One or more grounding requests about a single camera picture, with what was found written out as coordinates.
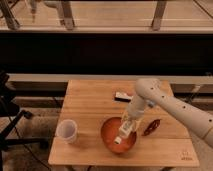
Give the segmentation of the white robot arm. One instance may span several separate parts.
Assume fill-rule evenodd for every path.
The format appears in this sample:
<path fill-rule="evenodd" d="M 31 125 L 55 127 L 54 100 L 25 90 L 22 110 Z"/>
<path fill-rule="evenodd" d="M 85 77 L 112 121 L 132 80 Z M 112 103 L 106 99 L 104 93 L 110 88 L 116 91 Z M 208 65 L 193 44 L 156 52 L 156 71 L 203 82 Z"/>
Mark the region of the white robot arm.
<path fill-rule="evenodd" d="M 135 83 L 135 94 L 127 106 L 131 119 L 140 118 L 148 101 L 156 103 L 213 148 L 213 115 L 185 103 L 160 89 L 156 78 L 142 78 Z"/>

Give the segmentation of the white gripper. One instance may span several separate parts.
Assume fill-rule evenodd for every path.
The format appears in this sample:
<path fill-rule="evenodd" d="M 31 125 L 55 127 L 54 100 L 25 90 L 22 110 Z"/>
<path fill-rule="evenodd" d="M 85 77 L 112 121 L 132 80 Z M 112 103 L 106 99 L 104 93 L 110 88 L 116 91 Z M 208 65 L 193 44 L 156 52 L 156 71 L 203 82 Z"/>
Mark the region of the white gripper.
<path fill-rule="evenodd" d="M 139 119 L 143 115 L 145 108 L 146 101 L 139 96 L 134 96 L 127 106 L 128 116 L 134 120 Z"/>

